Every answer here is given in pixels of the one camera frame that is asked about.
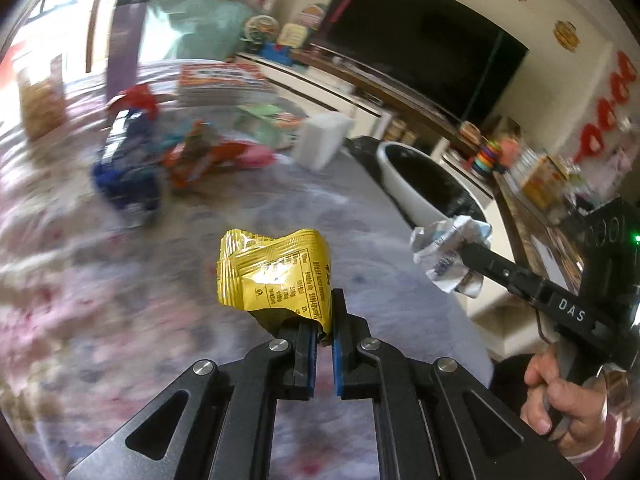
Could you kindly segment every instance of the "black tv screen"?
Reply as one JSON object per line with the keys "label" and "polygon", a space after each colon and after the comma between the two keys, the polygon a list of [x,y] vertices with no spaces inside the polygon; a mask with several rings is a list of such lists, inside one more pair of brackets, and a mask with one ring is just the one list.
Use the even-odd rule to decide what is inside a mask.
{"label": "black tv screen", "polygon": [[312,43],[411,87],[455,121],[475,124],[527,53],[456,0],[331,0]]}

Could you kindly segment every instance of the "screw head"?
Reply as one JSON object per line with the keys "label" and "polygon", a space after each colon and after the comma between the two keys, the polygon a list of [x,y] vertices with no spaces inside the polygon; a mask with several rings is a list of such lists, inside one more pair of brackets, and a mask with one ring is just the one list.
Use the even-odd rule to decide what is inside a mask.
{"label": "screw head", "polygon": [[375,337],[366,337],[360,342],[360,347],[363,350],[373,351],[380,348],[380,339]]}
{"label": "screw head", "polygon": [[446,373],[455,372],[458,369],[458,363],[451,357],[443,357],[438,359],[438,368]]}
{"label": "screw head", "polygon": [[203,359],[193,365],[193,373],[196,375],[207,375],[213,371],[213,367],[214,364],[211,361]]}
{"label": "screw head", "polygon": [[269,350],[272,352],[284,352],[289,348],[289,341],[286,339],[272,339],[269,341]]}

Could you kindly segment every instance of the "yellow wrapper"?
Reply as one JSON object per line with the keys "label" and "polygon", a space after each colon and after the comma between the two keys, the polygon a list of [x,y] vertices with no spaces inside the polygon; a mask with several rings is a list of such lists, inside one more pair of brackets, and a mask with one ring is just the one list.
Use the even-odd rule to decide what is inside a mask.
{"label": "yellow wrapper", "polygon": [[329,250],[318,231],[271,240],[231,230],[220,243],[218,301],[248,312],[285,308],[331,333]]}

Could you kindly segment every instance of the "crumpled white wrapper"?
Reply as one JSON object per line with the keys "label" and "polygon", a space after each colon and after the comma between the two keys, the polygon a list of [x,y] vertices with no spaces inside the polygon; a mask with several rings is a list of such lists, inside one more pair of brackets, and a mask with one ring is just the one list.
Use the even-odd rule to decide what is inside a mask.
{"label": "crumpled white wrapper", "polygon": [[491,231],[491,224],[473,220],[471,216],[456,216],[417,227],[410,241],[414,262],[444,292],[457,291],[477,298],[483,276],[465,266],[458,248],[473,242],[490,247]]}

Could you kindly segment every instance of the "wooden shelf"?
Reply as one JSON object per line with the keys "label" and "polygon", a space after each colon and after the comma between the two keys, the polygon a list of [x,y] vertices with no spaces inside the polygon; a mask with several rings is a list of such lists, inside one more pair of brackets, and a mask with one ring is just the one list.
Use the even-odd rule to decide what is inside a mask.
{"label": "wooden shelf", "polygon": [[346,67],[334,65],[322,57],[312,56],[301,50],[293,50],[290,53],[290,58],[298,63],[327,72],[343,81],[355,85],[356,88],[382,99],[386,104],[406,116],[407,119],[424,124],[433,130],[434,133],[447,139],[454,148],[460,150],[466,156],[472,156],[476,153],[476,147],[460,136],[455,127],[433,114],[427,108],[410,101],[401,93],[394,92],[388,87],[382,86],[372,79],[353,72]]}

